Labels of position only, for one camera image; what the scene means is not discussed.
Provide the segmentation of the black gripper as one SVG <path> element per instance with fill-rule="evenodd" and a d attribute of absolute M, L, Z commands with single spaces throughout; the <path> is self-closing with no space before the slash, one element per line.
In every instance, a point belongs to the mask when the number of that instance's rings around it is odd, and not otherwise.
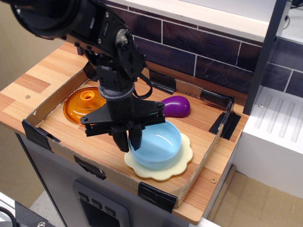
<path fill-rule="evenodd" d="M 123 101 L 107 101 L 99 109 L 81 117 L 89 136 L 109 134 L 123 152 L 129 152 L 129 140 L 137 150 L 141 147 L 142 131 L 146 126 L 164 123 L 165 104 L 163 102 L 143 100 L 131 95 Z"/>

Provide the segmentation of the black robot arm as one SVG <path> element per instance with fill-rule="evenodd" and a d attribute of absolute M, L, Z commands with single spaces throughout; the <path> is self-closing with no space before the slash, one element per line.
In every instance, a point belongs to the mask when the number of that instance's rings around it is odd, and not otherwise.
<path fill-rule="evenodd" d="M 121 151 L 139 149 L 143 130 L 163 123 L 165 105 L 138 95 L 146 56 L 138 50 L 125 22 L 99 0 L 10 0 L 17 21 L 37 37 L 65 40 L 88 58 L 90 79 L 99 82 L 106 103 L 83 116 L 86 135 L 109 134 Z"/>

